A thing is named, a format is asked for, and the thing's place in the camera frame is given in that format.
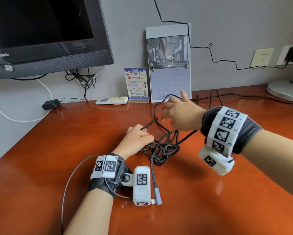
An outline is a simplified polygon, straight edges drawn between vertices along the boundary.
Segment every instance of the wooden desk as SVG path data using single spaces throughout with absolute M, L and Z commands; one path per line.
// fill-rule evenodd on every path
M 264 89 L 219 92 L 267 95 Z M 200 92 L 200 97 L 209 92 Z M 222 101 L 265 129 L 293 139 L 293 106 L 234 96 Z M 208 100 L 200 105 L 207 108 Z M 218 105 L 214 98 L 213 106 Z M 0 234 L 60 234 L 63 191 L 74 168 L 90 155 L 111 152 L 129 126 L 146 125 L 152 114 L 152 104 L 97 106 L 94 101 L 53 110 L 0 159 Z M 157 139 L 163 135 L 156 125 L 148 130 Z M 187 134 L 181 132 L 180 138 Z M 203 142 L 196 133 L 166 165 L 155 166 L 163 205 L 136 207 L 115 198 L 109 234 L 293 234 L 293 197 L 240 155 L 229 174 L 217 175 L 197 156 Z M 70 182 L 65 228 L 87 192 L 94 162 L 85 162 Z M 149 166 L 150 159 L 139 152 L 127 164 L 131 169 Z

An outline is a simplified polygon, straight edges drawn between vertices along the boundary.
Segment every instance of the wall socket plate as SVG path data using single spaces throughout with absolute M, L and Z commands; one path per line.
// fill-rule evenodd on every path
M 279 56 L 279 59 L 278 59 L 276 65 L 285 65 L 286 64 L 285 57 L 286 57 L 290 47 L 293 47 L 293 45 L 287 45 L 287 46 L 282 48 L 282 52 L 281 52 L 281 54 Z
M 250 67 L 268 66 L 269 61 L 273 56 L 274 49 L 275 48 L 264 48 L 255 50 Z

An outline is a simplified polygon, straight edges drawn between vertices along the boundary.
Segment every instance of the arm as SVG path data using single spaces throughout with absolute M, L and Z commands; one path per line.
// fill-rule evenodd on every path
M 154 137 L 146 129 L 141 131 L 142 127 L 140 124 L 130 127 L 126 136 L 113 153 L 122 156 L 126 160 L 152 142 Z M 89 191 L 65 230 L 65 235 L 108 234 L 113 200 L 109 193 L 101 189 Z
M 181 92 L 182 100 L 169 99 L 164 106 L 163 119 L 171 118 L 179 130 L 200 130 L 206 110 L 190 101 Z M 293 195 L 293 141 L 266 130 L 260 130 L 246 144 L 241 154 Z

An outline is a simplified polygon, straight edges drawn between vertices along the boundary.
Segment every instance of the black television screen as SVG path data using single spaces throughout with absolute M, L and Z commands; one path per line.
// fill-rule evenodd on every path
M 0 79 L 111 63 L 100 0 L 0 0 Z

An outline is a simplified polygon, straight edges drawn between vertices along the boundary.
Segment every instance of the hand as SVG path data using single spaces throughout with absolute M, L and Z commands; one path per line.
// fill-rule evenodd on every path
M 115 148 L 113 153 L 122 156 L 125 160 L 133 154 L 136 154 L 145 145 L 154 141 L 154 137 L 150 135 L 142 125 L 137 124 L 134 127 L 130 127 L 126 136 Z
M 164 103 L 163 121 L 171 118 L 172 126 L 178 130 L 200 130 L 206 110 L 192 102 L 183 90 L 180 93 L 182 100 L 171 97 Z

